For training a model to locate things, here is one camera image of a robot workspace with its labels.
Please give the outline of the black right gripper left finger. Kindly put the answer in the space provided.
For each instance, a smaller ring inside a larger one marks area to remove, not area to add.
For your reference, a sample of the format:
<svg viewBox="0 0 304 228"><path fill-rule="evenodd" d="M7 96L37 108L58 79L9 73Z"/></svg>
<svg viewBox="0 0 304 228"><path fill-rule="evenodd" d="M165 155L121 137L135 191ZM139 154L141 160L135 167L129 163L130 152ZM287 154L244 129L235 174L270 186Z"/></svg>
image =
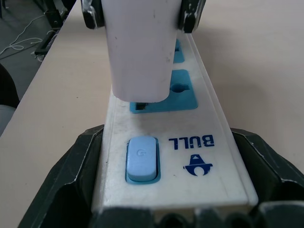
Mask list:
<svg viewBox="0 0 304 228"><path fill-rule="evenodd" d="M20 228L86 228L104 126L80 134L52 167L27 209Z"/></svg>

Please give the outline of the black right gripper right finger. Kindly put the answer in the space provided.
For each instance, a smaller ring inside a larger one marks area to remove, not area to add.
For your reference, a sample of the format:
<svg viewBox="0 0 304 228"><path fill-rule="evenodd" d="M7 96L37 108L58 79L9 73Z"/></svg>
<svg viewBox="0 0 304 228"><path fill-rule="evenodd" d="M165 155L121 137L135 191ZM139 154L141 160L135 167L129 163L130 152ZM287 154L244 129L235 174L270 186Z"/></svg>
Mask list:
<svg viewBox="0 0 304 228"><path fill-rule="evenodd" d="M258 134L231 128L237 148L236 164L249 179L258 204L304 206L304 174L278 154Z"/></svg>

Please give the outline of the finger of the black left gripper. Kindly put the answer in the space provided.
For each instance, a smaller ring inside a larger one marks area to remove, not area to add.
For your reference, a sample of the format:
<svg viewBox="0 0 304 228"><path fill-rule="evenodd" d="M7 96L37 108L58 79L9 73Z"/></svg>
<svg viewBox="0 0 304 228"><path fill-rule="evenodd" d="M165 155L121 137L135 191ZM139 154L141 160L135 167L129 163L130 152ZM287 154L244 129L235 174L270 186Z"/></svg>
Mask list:
<svg viewBox="0 0 304 228"><path fill-rule="evenodd" d="M81 0L81 10L87 28L98 29L105 26L101 0Z"/></svg>
<svg viewBox="0 0 304 228"><path fill-rule="evenodd" d="M178 19L178 30L183 33L194 32L199 26L202 11L203 0L182 0Z"/></svg>

